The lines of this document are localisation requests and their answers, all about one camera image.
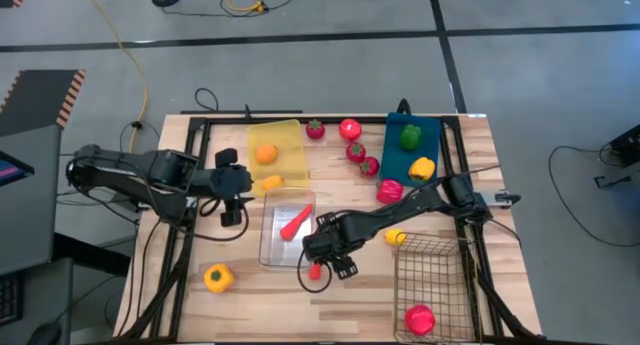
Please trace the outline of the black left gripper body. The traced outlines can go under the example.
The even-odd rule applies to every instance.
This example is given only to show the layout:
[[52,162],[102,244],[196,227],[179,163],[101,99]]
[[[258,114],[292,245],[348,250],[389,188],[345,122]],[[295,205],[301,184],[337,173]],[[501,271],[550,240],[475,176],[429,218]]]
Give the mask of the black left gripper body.
[[214,196],[233,198],[235,195],[248,192],[252,188],[251,174],[243,165],[228,165],[214,171]]

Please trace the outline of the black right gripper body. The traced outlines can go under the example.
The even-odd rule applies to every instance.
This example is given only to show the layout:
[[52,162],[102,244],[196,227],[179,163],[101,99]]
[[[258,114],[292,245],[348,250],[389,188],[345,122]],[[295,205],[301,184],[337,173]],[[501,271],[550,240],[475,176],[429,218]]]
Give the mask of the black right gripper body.
[[354,216],[335,213],[335,221],[318,226],[316,231],[303,238],[303,253],[310,261],[329,261],[350,254],[364,246],[364,240],[356,234]]

